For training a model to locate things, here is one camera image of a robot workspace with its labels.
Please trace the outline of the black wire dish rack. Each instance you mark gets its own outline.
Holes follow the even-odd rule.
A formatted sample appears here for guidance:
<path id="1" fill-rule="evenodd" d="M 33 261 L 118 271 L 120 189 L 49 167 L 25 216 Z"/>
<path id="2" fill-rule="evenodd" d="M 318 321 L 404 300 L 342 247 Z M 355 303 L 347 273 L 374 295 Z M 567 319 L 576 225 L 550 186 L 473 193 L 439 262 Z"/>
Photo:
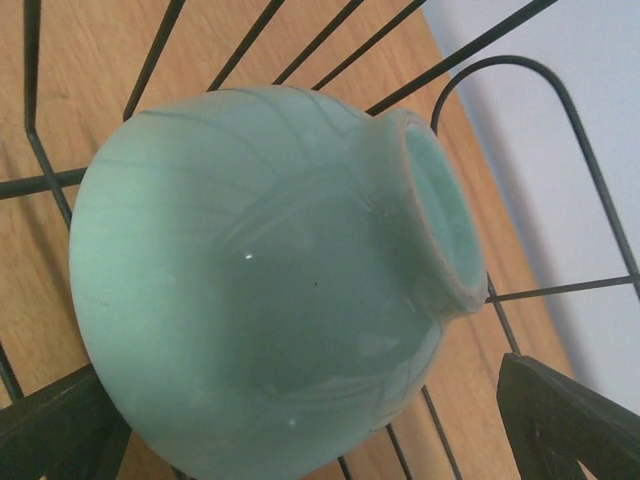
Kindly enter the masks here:
<path id="1" fill-rule="evenodd" d="M 377 104 L 515 13 L 517 1 L 44 1 L 1 5 L 1 403 L 84 366 L 64 216 L 24 131 L 24 96 L 68 201 L 140 108 L 285 79 Z M 391 426 L 318 479 L 514 479 L 496 401 L 510 351 L 639 407 L 639 5 L 560 1 L 473 55 L 439 131 L 473 204 L 491 301 L 457 321 Z"/>

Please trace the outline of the pale green bowl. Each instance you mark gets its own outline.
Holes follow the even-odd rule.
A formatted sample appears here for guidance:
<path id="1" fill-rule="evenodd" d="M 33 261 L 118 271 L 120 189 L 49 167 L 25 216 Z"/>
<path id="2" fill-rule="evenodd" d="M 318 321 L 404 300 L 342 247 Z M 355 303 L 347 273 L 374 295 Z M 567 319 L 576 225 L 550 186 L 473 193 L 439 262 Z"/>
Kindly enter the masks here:
<path id="1" fill-rule="evenodd" d="M 72 213 L 79 329 L 118 411 L 196 479 L 297 479 L 384 428 L 484 256 L 416 113 L 292 86 L 137 113 Z"/>

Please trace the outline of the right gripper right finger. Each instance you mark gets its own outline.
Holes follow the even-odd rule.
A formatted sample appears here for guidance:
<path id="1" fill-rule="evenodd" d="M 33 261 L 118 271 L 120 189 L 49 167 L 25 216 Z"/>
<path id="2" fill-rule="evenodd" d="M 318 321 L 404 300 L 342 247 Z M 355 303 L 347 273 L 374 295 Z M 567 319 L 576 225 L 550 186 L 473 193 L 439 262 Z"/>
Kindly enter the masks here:
<path id="1" fill-rule="evenodd" d="M 497 402 L 523 479 L 639 477 L 639 416 L 546 366 L 503 356 Z"/>

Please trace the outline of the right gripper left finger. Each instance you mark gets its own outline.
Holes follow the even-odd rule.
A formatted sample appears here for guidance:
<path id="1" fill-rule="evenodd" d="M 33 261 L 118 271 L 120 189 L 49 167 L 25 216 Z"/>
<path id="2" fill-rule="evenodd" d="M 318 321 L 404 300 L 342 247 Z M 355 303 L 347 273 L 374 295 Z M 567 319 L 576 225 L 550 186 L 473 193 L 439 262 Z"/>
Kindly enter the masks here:
<path id="1" fill-rule="evenodd" d="M 115 479 L 131 428 L 82 367 L 1 411 L 3 479 Z"/>

